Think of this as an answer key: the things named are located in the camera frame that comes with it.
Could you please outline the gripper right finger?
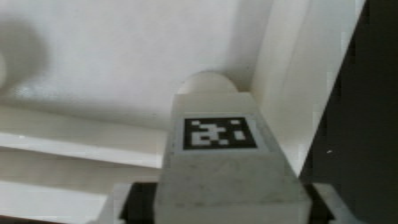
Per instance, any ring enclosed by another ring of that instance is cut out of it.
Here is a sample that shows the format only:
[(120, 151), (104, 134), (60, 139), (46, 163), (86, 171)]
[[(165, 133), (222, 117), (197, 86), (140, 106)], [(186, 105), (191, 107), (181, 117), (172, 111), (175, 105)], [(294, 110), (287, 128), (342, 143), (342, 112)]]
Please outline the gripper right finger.
[(333, 186), (301, 183), (309, 196), (309, 210), (300, 224), (367, 224), (353, 215)]

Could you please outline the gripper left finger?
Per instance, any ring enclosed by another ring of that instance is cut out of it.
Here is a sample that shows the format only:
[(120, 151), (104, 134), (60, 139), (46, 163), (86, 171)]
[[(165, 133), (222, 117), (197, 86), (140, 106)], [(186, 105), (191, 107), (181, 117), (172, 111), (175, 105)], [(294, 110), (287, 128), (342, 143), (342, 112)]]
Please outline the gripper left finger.
[(118, 183), (104, 200), (95, 224), (154, 224), (154, 182)]

